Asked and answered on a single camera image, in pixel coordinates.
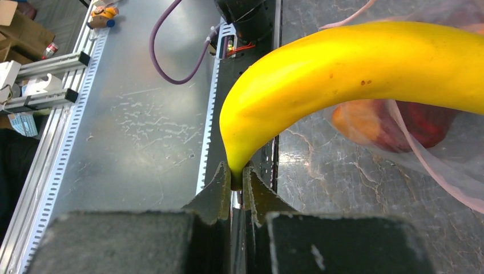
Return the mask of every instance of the marble surface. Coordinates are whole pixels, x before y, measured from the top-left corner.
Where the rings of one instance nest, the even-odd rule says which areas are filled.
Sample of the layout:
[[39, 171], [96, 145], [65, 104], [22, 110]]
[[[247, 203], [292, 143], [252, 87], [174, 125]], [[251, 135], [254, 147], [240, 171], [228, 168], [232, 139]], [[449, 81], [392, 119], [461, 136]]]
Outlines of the marble surface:
[[[405, 15], [422, 2], [378, 0], [364, 16]], [[283, 44], [344, 19], [365, 3], [285, 0]], [[403, 216], [420, 231], [436, 273], [484, 273], [484, 215], [455, 200], [432, 178], [345, 140], [322, 112], [300, 120], [280, 138], [278, 193], [296, 209]]]

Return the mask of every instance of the metal bracket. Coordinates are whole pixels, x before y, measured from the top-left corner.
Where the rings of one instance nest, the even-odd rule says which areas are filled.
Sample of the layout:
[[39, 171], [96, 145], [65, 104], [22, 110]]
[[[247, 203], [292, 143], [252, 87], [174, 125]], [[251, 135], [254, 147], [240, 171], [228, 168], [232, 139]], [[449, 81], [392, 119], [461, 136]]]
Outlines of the metal bracket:
[[54, 57], [20, 67], [17, 82], [47, 73], [61, 74], [72, 70], [84, 69], [89, 65], [91, 57], [83, 51]]
[[59, 91], [36, 94], [14, 98], [5, 104], [0, 110], [0, 115], [20, 113], [31, 110], [43, 110], [54, 106], [75, 103], [79, 94], [70, 88], [64, 88]]

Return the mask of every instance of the cardboard box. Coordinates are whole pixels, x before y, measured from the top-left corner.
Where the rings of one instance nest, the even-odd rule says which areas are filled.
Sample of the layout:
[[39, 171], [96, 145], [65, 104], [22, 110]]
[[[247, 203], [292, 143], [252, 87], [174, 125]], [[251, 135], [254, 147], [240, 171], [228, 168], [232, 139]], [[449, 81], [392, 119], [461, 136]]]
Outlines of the cardboard box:
[[16, 1], [0, 0], [0, 49], [15, 46], [18, 53], [40, 60], [55, 35], [17, 11]]
[[0, 63], [16, 61], [20, 65], [32, 63], [33, 61], [15, 51], [15, 46], [9, 45], [3, 50], [0, 50]]

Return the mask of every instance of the black motor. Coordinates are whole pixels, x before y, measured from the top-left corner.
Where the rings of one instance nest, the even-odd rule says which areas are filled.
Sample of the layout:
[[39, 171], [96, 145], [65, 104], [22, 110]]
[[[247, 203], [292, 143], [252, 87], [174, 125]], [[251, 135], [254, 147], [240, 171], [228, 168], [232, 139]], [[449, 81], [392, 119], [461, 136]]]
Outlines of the black motor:
[[225, 21], [233, 23], [237, 37], [245, 43], [255, 42], [271, 33], [271, 23], [265, 11], [265, 0], [215, 0]]

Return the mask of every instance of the banana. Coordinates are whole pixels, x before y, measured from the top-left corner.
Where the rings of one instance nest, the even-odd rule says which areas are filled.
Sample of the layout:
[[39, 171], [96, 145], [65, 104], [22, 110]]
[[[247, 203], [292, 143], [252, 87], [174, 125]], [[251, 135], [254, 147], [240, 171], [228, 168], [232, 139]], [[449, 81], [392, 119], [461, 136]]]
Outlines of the banana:
[[319, 31], [267, 54], [234, 84], [220, 131], [235, 179], [299, 119], [357, 99], [395, 99], [484, 114], [484, 37], [420, 22]]

